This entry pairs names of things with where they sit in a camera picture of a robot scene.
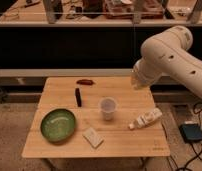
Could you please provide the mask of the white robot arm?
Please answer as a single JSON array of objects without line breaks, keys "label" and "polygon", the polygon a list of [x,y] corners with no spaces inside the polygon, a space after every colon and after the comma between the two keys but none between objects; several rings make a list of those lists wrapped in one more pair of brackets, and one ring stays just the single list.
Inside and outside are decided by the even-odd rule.
[{"label": "white robot arm", "polygon": [[193,35],[185,26],[173,26],[151,36],[141,45],[131,75],[135,89],[153,85],[163,73],[202,99],[202,61],[188,53]]}]

